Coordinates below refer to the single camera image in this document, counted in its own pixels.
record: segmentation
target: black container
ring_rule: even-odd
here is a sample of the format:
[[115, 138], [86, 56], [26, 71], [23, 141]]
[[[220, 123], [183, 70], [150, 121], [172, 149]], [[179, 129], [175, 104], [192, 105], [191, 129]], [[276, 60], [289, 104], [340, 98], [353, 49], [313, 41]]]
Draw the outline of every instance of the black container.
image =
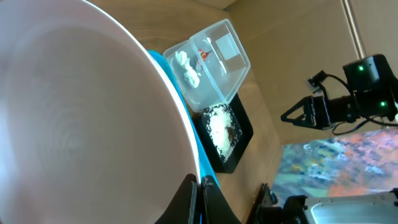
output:
[[195, 123], [200, 141], [203, 144], [203, 148], [205, 149], [206, 155], [208, 156], [214, 171], [232, 174], [253, 136], [253, 127], [251, 126], [250, 120], [243, 108], [238, 94], [235, 95], [229, 105], [225, 106], [227, 107], [225, 111], [229, 111], [231, 113], [232, 123], [234, 124], [232, 128], [228, 129], [228, 132], [234, 133], [233, 141], [236, 140], [236, 144], [234, 145], [232, 153], [228, 159], [219, 155], [217, 148], [210, 137], [210, 133], [206, 128], [206, 125], [210, 120], [209, 114], [211, 109], [205, 109], [194, 119], [193, 122]]

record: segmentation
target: clear plastic container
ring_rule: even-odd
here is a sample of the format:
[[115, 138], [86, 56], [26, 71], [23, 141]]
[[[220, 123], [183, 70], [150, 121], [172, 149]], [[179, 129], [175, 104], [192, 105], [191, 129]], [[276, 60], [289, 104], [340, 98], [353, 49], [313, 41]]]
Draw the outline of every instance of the clear plastic container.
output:
[[230, 103], [250, 69], [248, 56], [227, 19], [166, 50], [163, 56], [196, 112]]

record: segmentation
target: wooden table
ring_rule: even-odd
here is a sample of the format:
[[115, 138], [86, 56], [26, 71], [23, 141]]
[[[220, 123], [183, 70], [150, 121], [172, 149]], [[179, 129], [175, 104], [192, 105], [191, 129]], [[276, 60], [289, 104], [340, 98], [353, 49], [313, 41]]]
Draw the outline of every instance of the wooden table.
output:
[[[226, 11], [191, 0], [91, 0], [118, 20], [146, 48], [163, 52], [191, 35], [229, 18]], [[254, 75], [249, 72], [239, 97], [254, 136], [233, 174], [217, 174], [235, 215], [245, 220], [260, 183], [272, 184], [282, 149]]]

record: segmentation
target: abstract artwork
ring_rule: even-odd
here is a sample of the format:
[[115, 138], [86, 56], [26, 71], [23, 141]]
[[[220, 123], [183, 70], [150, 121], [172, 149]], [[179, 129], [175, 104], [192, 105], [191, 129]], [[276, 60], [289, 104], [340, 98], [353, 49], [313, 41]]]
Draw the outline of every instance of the abstract artwork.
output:
[[284, 146], [272, 191], [338, 197], [398, 187], [398, 129], [383, 129]]

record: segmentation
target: large white bowl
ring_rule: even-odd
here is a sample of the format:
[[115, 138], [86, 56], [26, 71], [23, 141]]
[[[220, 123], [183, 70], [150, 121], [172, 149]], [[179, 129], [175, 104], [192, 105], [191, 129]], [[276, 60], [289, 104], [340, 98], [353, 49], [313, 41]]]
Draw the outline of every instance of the large white bowl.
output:
[[0, 219], [154, 223], [195, 137], [166, 74], [80, 0], [0, 1]]

